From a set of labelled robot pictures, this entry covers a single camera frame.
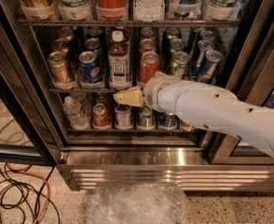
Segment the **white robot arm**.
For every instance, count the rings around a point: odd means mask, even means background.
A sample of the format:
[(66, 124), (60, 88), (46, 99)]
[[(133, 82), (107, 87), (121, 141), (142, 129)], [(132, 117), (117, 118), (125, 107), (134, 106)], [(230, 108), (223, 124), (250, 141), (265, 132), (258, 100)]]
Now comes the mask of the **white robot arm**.
[(274, 158), (274, 109), (240, 101), (226, 89), (157, 72), (141, 89), (114, 94), (121, 105), (147, 105), (202, 130), (224, 133)]

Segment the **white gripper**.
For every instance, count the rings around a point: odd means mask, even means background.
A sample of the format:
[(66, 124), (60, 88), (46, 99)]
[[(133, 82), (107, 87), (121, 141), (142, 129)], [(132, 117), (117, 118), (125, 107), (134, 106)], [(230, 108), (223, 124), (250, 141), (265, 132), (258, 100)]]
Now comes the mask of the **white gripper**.
[(113, 94), (115, 101), (120, 105), (142, 106), (145, 104), (156, 111), (161, 111), (158, 104), (158, 92), (167, 82), (176, 82), (177, 78), (156, 72), (144, 86), (144, 97), (139, 87), (132, 87)]

